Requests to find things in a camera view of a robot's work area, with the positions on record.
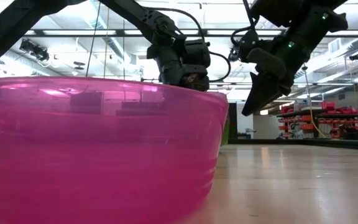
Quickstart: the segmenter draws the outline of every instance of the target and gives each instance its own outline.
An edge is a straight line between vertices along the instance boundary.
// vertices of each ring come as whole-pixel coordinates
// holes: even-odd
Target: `ceiling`
[[[12,0],[0,0],[0,12],[5,9]],[[143,6],[148,7],[169,7],[182,9],[197,18],[204,29],[237,29],[249,26],[247,14],[241,0],[145,0],[138,1]],[[38,30],[90,30],[90,24],[96,20],[98,14],[98,2],[86,1],[79,5],[69,6],[62,11],[43,17],[32,29]],[[336,12],[346,12],[349,21],[349,28],[358,30],[358,0],[349,0],[342,5]],[[181,14],[174,12],[166,13],[182,29],[196,29],[194,22]],[[103,23],[104,29],[109,30],[131,30],[136,29],[131,23],[118,16],[115,12],[109,10],[106,6],[101,6],[99,22]],[[265,19],[261,18],[257,24],[257,29],[282,29],[275,27]],[[39,70],[39,73],[45,75],[62,75],[62,76],[85,76],[87,66],[89,65],[88,75],[91,77],[106,77],[114,79],[140,80],[141,77],[146,79],[158,79],[159,71],[153,60],[146,60],[146,50],[149,42],[143,37],[112,37],[114,43],[122,47],[122,51],[135,60],[120,60],[117,52],[114,51],[103,38],[97,37],[62,37],[55,35],[54,37],[31,37],[26,36],[33,43],[48,48],[51,60],[46,63],[38,63],[30,55],[23,55],[19,50],[21,40],[12,46],[10,58],[17,56],[14,60],[17,63],[30,65],[31,69]],[[231,41],[227,36],[207,37],[206,41],[211,43],[210,50],[228,55],[232,47]],[[312,59],[308,62],[308,81],[319,82],[320,80],[332,75],[344,72],[341,76],[328,83],[344,83],[350,82],[358,77],[358,62],[351,62],[348,58],[349,54],[358,52],[358,38],[348,37],[340,38],[338,48],[340,51],[330,52],[329,44],[338,41],[336,37],[326,37],[317,46],[312,54]],[[224,60],[218,57],[212,57],[212,64],[208,68],[210,79],[222,77],[227,72],[227,65]],[[76,70],[73,62],[83,62],[84,70]],[[237,83],[242,82],[241,86],[219,85],[212,86],[214,91],[225,92],[232,100],[246,100],[249,93],[251,82],[249,72],[254,70],[254,65],[243,64],[239,62],[232,63],[231,75],[225,82]],[[298,73],[296,82],[304,83],[305,76]],[[319,86],[312,87],[313,91],[327,92],[338,88],[337,86]],[[293,87],[293,95],[284,100],[292,100],[297,96],[305,94],[304,85],[295,85]]]

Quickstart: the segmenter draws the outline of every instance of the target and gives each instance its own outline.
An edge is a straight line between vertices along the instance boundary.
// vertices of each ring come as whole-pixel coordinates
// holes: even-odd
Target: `shelving unit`
[[[340,139],[339,125],[346,124],[358,129],[358,114],[341,114],[340,111],[333,113],[328,110],[297,111],[278,115],[278,122],[282,123],[279,130],[283,131],[285,139],[292,139],[296,132],[295,127],[303,131],[303,138],[324,138],[314,127],[312,120],[319,130],[329,139]]]

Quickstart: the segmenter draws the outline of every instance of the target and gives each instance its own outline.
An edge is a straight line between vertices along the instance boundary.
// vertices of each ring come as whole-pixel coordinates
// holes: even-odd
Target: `yellow cable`
[[[325,134],[323,134],[319,128],[317,128],[317,125],[314,123],[314,119],[313,119],[313,105],[311,103],[311,97],[310,97],[310,89],[309,89],[309,81],[308,81],[308,74],[305,70],[305,77],[306,77],[306,88],[308,90],[308,99],[309,99],[309,105],[310,105],[310,116],[311,116],[311,123],[313,124],[314,128],[320,133],[320,135],[322,135],[323,138],[327,139],[327,137],[325,136]]]
[[[107,10],[107,28],[106,28],[106,49],[104,50],[104,72],[103,78],[106,78],[106,64],[107,64],[107,43],[109,38],[109,19],[110,19],[110,9]]]

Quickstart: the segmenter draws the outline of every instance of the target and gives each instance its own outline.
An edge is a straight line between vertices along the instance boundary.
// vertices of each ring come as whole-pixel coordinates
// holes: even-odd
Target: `ceiling duct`
[[[89,14],[83,14],[83,18],[86,21],[86,23],[92,28],[92,29],[107,29],[107,23],[106,21],[98,15],[98,8],[99,8],[99,2],[96,2],[96,0],[88,0],[86,1],[85,5],[83,7],[87,8],[88,10],[92,10],[94,13]],[[137,63],[137,56],[134,54],[129,54],[124,51],[124,49],[119,45],[118,41],[113,37],[103,37],[102,38],[107,45],[110,47],[110,49],[124,62],[129,62],[130,64],[136,65]]]
[[[332,64],[332,59],[338,57],[348,57],[358,51],[358,39],[349,40],[348,38],[338,38],[330,44],[337,43],[340,44],[338,49],[332,49],[331,52],[326,52],[323,55],[313,57],[309,60],[307,63],[309,67],[308,74],[312,74],[313,72]],[[303,71],[300,70],[296,73],[295,78],[300,78],[304,75]]]

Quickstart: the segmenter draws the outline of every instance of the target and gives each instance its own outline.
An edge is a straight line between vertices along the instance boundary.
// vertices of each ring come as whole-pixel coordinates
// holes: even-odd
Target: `orange storage bin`
[[[314,129],[314,126],[313,126],[312,124],[302,124],[302,125],[300,126],[300,128],[301,128],[302,130],[313,130],[313,129]]]
[[[287,131],[287,130],[288,130],[288,126],[279,126],[278,129],[279,129],[279,130],[282,130],[282,131]]]

